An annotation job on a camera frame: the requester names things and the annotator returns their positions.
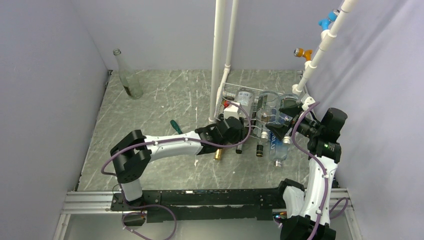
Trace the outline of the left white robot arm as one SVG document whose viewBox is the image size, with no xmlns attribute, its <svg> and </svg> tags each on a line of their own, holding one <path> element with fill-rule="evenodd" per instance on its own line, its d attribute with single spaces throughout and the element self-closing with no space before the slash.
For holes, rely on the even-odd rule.
<svg viewBox="0 0 424 240">
<path fill-rule="evenodd" d="M 240 118 L 229 117 L 179 135 L 151 136 L 133 130 L 110 150 L 115 176 L 131 210 L 144 203 L 140 177 L 153 161 L 180 155 L 215 153 L 224 146 L 234 147 L 245 137 Z"/>
</svg>

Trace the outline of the clear bottle white label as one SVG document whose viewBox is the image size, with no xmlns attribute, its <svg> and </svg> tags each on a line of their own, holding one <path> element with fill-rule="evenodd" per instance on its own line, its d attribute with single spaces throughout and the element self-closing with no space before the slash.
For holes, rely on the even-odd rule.
<svg viewBox="0 0 424 240">
<path fill-rule="evenodd" d="M 249 114 L 252 115 L 254 107 L 255 95 L 251 91 L 239 90 L 236 94 L 235 101 Z"/>
</svg>

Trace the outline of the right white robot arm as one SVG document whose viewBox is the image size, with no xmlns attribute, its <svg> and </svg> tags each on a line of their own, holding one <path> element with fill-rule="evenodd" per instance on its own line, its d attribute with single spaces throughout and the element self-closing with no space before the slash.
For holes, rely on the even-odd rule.
<svg viewBox="0 0 424 240">
<path fill-rule="evenodd" d="M 307 149 L 300 147 L 295 135 L 291 141 L 309 157 L 309 176 L 306 188 L 292 180 L 284 180 L 284 189 L 275 194 L 276 203 L 286 208 L 287 218 L 280 222 L 281 240 L 334 240 L 337 233 L 330 227 L 330 194 L 341 159 L 342 148 L 337 142 L 348 116 L 338 108 L 328 108 L 321 121 L 305 117 L 319 103 L 300 109 L 292 120 L 283 124 L 267 123 L 266 127 L 279 140 L 292 130 L 309 139 Z"/>
</svg>

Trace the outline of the clear bottle silver cap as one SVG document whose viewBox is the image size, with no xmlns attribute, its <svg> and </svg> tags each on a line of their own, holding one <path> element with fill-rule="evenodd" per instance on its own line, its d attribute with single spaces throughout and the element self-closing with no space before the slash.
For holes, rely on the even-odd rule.
<svg viewBox="0 0 424 240">
<path fill-rule="evenodd" d="M 270 131 L 266 127 L 266 124 L 276 121 L 279 104 L 279 95 L 275 91 L 264 90 L 258 96 L 256 106 L 256 130 L 257 136 L 262 142 L 267 142 L 270 138 Z"/>
</svg>

